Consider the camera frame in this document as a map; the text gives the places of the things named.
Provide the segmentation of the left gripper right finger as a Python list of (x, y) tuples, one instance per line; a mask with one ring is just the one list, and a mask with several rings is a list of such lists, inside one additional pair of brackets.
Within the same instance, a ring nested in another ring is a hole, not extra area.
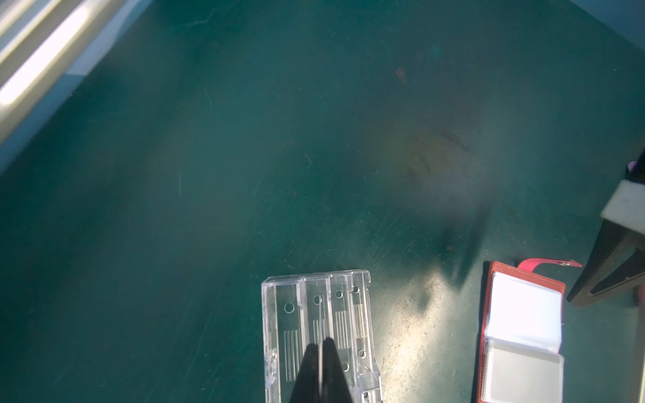
[(326, 338), (322, 343), (321, 401), (330, 403), (353, 402), (336, 344), (331, 338)]

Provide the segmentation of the red card holder wallet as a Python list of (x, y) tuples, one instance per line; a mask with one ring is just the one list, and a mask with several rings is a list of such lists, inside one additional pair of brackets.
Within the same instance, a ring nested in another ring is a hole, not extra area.
[(561, 402), (566, 285), (536, 273), (539, 265), (579, 267), (572, 260), (493, 262), (484, 280), (477, 359), (477, 402)]

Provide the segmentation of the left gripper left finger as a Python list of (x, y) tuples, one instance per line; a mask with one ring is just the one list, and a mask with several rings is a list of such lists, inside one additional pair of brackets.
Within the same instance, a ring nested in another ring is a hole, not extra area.
[(321, 399), (321, 363), (319, 346), (309, 344), (305, 350), (290, 403), (319, 403)]

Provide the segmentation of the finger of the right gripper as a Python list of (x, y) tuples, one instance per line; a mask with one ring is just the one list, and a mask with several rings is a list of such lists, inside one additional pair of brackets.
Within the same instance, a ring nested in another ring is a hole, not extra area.
[(601, 212), (602, 224), (586, 267), (567, 295), (588, 306), (644, 283), (644, 155), (628, 164)]

